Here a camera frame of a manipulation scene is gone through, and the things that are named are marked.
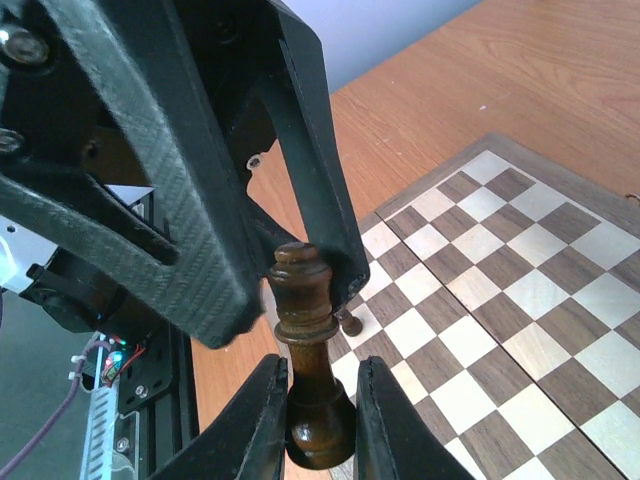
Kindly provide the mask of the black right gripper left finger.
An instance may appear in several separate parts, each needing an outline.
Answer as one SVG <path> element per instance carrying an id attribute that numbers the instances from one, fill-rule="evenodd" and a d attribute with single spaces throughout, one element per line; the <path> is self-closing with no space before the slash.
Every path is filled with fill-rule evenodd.
<path id="1" fill-rule="evenodd" d="M 214 422 L 152 477 L 282 479 L 287 359 L 265 356 Z"/>

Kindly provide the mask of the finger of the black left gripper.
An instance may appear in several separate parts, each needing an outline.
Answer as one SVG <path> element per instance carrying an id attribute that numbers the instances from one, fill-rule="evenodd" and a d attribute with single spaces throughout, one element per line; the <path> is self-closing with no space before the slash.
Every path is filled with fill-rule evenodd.
<path id="1" fill-rule="evenodd" d="M 1 163 L 23 138 L 1 125 Z M 121 288 L 176 328 L 218 349 L 261 313 L 259 247 L 244 206 L 165 210 L 126 139 L 98 128 L 84 169 L 122 204 L 118 210 L 5 210 L 16 227 L 55 245 L 32 261 L 21 292 L 66 327 L 119 332 Z"/>
<path id="2" fill-rule="evenodd" d="M 322 45 L 281 1 L 261 11 L 257 92 L 275 129 L 308 240 L 333 271 L 330 298 L 346 306 L 370 278 L 336 144 Z"/>

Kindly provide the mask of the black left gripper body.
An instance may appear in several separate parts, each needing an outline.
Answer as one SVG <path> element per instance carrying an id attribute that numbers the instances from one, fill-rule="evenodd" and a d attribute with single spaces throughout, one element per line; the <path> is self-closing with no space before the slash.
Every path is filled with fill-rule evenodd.
<path id="1" fill-rule="evenodd" d="M 100 128 L 127 141 L 165 210 L 244 206 L 241 166 L 276 138 L 258 81 L 283 81 L 270 1 L 5 1 L 5 210 L 118 210 L 82 164 Z"/>

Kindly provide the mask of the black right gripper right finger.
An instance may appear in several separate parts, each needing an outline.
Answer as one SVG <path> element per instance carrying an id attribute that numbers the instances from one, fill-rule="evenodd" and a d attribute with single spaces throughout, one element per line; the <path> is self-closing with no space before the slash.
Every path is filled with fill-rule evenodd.
<path id="1" fill-rule="evenodd" d="M 359 365 L 356 412 L 356 479 L 472 477 L 431 433 L 378 356 Z"/>

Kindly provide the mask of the dark brown chess pawn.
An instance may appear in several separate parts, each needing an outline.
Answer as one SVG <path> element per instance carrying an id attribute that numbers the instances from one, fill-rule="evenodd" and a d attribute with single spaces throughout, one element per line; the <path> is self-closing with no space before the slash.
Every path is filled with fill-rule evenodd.
<path id="1" fill-rule="evenodd" d="M 335 314 L 335 317 L 346 336 L 356 337 L 362 332 L 363 323 L 349 310 L 342 309 Z"/>

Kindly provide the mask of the dark brown chess queen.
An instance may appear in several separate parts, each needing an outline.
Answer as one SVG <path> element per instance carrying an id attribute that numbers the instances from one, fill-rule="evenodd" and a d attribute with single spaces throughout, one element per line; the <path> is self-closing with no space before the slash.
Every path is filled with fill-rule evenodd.
<path id="1" fill-rule="evenodd" d="M 276 338 L 288 346 L 293 384 L 286 410 L 286 448 L 306 469 L 331 469 L 355 451 L 356 409 L 334 377 L 328 341 L 339 329 L 332 314 L 332 271 L 317 249 L 292 242 L 275 251 L 268 280 L 279 322 Z"/>

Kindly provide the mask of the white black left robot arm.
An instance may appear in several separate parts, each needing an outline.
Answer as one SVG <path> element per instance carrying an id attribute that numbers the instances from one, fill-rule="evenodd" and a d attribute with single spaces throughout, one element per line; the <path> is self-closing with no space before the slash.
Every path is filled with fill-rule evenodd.
<path id="1" fill-rule="evenodd" d="M 129 343 L 249 331 L 291 234 L 247 191 L 279 145 L 334 309 L 369 279 L 321 42 L 279 1 L 5 1 L 5 288 Z"/>

